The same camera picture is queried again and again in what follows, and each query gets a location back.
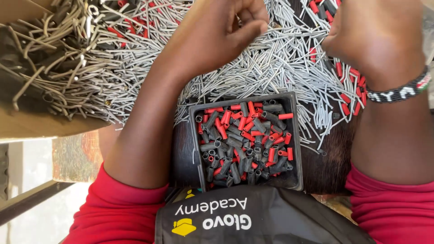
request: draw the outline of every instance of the black and white bracelet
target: black and white bracelet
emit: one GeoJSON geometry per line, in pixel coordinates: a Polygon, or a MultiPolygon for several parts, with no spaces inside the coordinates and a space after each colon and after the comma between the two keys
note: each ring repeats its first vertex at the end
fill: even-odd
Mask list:
{"type": "Polygon", "coordinates": [[[430,81],[430,70],[428,66],[426,66],[423,73],[418,78],[396,89],[391,89],[385,92],[373,92],[369,90],[369,87],[366,88],[368,91],[368,98],[371,101],[376,103],[393,103],[405,101],[421,94],[428,88],[430,81]]]}

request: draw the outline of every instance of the glovo logo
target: glovo logo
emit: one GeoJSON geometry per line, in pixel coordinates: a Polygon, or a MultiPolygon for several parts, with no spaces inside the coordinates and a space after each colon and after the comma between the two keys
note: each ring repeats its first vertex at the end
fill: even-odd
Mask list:
{"type": "Polygon", "coordinates": [[[173,223],[172,232],[181,236],[186,236],[196,230],[196,226],[192,225],[190,218],[183,218],[173,223]]]}

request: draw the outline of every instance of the grey wire piece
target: grey wire piece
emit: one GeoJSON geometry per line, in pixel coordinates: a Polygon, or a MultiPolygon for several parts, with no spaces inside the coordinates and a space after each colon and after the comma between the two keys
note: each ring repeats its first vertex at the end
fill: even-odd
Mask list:
{"type": "MultiPolygon", "coordinates": [[[[287,1],[264,0],[270,15],[268,31],[256,38],[234,61],[192,79],[179,95],[174,125],[188,120],[188,107],[191,105],[216,102],[226,97],[241,99],[283,92],[296,94],[300,142],[315,152],[334,126],[349,122],[360,102],[356,95],[357,82],[351,82],[350,66],[341,62],[342,77],[330,68],[340,62],[329,59],[320,45],[328,35],[330,25],[313,14],[306,0],[300,2],[302,14],[296,16],[287,1]],[[310,18],[315,26],[309,27],[303,17],[310,18]],[[311,53],[311,48],[316,50],[315,54],[311,53]],[[331,101],[344,103],[340,94],[351,100],[348,103],[351,115],[345,116],[341,110],[342,119],[335,122],[333,119],[338,116],[331,113],[331,101]]],[[[39,26],[18,20],[30,32],[25,35],[14,30],[14,36],[26,42],[22,48],[23,55],[31,64],[36,64],[36,67],[33,65],[34,71],[39,71],[38,62],[31,60],[29,53],[41,50],[52,53],[53,49],[65,53],[53,63],[44,64],[46,76],[43,77],[48,78],[37,75],[32,81],[32,77],[24,77],[26,84],[45,90],[54,99],[54,111],[68,117],[75,112],[83,117],[125,124],[153,61],[193,3],[154,0],[154,7],[144,2],[121,10],[110,7],[111,1],[100,3],[99,9],[94,5],[89,12],[91,3],[67,0],[59,8],[62,13],[46,15],[39,20],[39,26]],[[62,70],[66,62],[71,61],[78,64],[75,69],[62,70]]],[[[55,0],[53,4],[57,5],[59,1],[55,0]]],[[[266,108],[278,110],[279,105],[272,106],[275,104],[276,101],[266,103],[266,108]]],[[[242,110],[247,111],[247,108],[243,105],[242,110]]],[[[255,126],[263,131],[259,124],[255,126]]],[[[233,125],[229,130],[240,135],[233,125]]]]}

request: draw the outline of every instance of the floor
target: floor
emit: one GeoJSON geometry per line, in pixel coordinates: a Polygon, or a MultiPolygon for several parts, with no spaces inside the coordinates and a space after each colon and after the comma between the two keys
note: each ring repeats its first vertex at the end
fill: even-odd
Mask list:
{"type": "MultiPolygon", "coordinates": [[[[51,139],[9,144],[9,199],[53,178],[51,155],[51,139]]],[[[89,185],[76,183],[1,226],[0,244],[59,243],[85,202],[89,185]]]]}

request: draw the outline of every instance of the cardboard box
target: cardboard box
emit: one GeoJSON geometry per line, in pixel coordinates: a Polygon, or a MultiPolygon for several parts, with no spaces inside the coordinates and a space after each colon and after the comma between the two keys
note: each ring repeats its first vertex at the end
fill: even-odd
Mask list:
{"type": "MultiPolygon", "coordinates": [[[[42,18],[54,9],[52,0],[1,1],[0,23],[6,24],[17,19],[42,18]]],[[[72,121],[65,117],[47,113],[16,112],[10,104],[0,102],[0,143],[35,138],[57,138],[96,130],[109,123],[95,118],[84,119],[74,116],[72,121]]]]}

